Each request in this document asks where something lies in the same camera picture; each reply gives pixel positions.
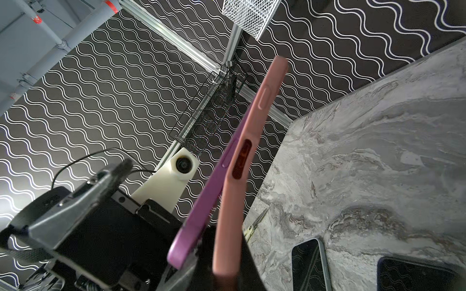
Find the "gray pipe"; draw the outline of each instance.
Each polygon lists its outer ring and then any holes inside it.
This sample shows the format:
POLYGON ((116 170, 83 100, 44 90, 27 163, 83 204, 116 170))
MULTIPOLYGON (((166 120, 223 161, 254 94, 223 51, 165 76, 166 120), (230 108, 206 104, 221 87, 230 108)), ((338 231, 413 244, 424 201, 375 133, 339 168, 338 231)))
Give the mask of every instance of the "gray pipe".
MULTIPOLYGON (((104 22, 112 17, 116 12, 120 11, 121 6, 118 0, 108 0, 91 12, 81 23, 79 23, 65 38, 63 39, 70 50, 75 48, 94 30, 99 28, 104 22)), ((55 64, 57 64, 68 51, 55 46, 45 56, 43 56, 30 70, 23 74, 23 79, 19 81, 19 85, 12 92, 9 98, 0 101, 0 114, 4 114, 21 96, 26 93, 42 76, 45 75, 55 64)))
POLYGON ((18 7, 26 13, 27 16, 29 16, 37 25, 45 32, 47 33, 58 45, 59 48, 66 48, 66 42, 64 42, 43 20, 40 18, 36 12, 29 7, 26 2, 23 0, 13 0, 13 2, 18 5, 18 7))

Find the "marble surface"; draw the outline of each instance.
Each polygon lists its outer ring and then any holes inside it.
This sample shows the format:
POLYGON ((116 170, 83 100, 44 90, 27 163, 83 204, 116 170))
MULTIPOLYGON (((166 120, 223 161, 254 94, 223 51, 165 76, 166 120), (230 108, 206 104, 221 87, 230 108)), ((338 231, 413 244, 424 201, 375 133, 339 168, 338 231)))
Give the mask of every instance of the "marble surface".
POLYGON ((296 120, 244 225, 269 290, 320 236, 333 290, 376 290, 398 255, 466 268, 466 42, 296 120))

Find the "black patterned backdrop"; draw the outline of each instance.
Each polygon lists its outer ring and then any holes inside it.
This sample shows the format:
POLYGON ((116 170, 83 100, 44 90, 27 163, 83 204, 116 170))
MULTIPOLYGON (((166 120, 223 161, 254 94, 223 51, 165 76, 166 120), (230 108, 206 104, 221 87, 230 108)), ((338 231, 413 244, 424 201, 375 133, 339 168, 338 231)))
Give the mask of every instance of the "black patterned backdrop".
MULTIPOLYGON (((104 148, 119 147, 154 169, 173 141, 169 131, 205 81, 203 68, 122 11, 54 66, 0 119, 0 228, 24 206, 50 189, 64 165, 104 148)), ((248 103, 239 97, 174 215, 183 220, 207 181, 248 103)), ((285 135, 269 120, 248 181, 245 214, 285 135)), ((91 174, 124 154, 111 151, 73 165, 56 185, 75 189, 91 174)), ((122 185, 132 193, 148 178, 133 174, 122 185)), ((219 207, 211 224, 217 222, 219 207)), ((17 249, 27 246, 11 239, 17 249)), ((17 286, 39 264, 0 254, 0 278, 17 286)))
MULTIPOLYGON (((221 0, 137 0, 148 12, 221 63, 232 22, 221 0)), ((463 0, 284 0, 259 41, 243 34, 236 57, 258 89, 276 54, 290 71, 275 106, 295 119, 466 34, 463 0)), ((0 227, 49 189, 60 167, 89 152, 121 147, 153 169, 172 142, 168 130, 207 73, 122 11, 73 50, 0 120, 0 227)), ((174 212, 180 219, 209 177, 246 111, 232 105, 174 212)), ((285 135, 268 120, 250 172, 245 213, 285 135)), ((75 165, 58 179, 74 188, 118 152, 75 165)), ((133 192, 147 178, 123 185, 133 192)), ((211 223, 216 223, 218 207, 211 223)), ((12 239, 17 249, 24 245, 12 239)), ((12 285, 36 265, 0 254, 0 278, 12 285)))
MULTIPOLYGON (((138 0, 214 61, 232 22, 222 0, 138 0)), ((465 36, 464 0, 282 0, 259 41, 243 33, 236 56, 257 90, 272 59, 290 71, 275 106, 305 115, 465 36)))

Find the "black smartphone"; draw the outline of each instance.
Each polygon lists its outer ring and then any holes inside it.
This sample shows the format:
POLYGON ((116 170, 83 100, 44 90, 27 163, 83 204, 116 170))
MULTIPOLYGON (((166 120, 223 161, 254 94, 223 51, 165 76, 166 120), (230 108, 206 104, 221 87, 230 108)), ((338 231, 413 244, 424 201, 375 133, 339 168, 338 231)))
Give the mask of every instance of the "black smartphone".
POLYGON ((323 243, 312 238, 291 251, 293 291, 331 291, 329 270, 323 243))
POLYGON ((378 291, 460 291, 464 281, 453 270, 408 261, 395 257, 383 257, 377 264, 378 291))

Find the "phone side button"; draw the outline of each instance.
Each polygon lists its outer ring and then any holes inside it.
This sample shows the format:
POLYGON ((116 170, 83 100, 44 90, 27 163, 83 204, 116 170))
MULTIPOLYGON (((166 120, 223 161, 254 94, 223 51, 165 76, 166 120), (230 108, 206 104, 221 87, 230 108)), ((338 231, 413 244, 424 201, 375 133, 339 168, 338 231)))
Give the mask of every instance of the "phone side button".
POLYGON ((264 110, 267 108, 268 102, 270 101, 270 87, 267 85, 264 85, 260 92, 260 99, 259 99, 259 109, 264 110))

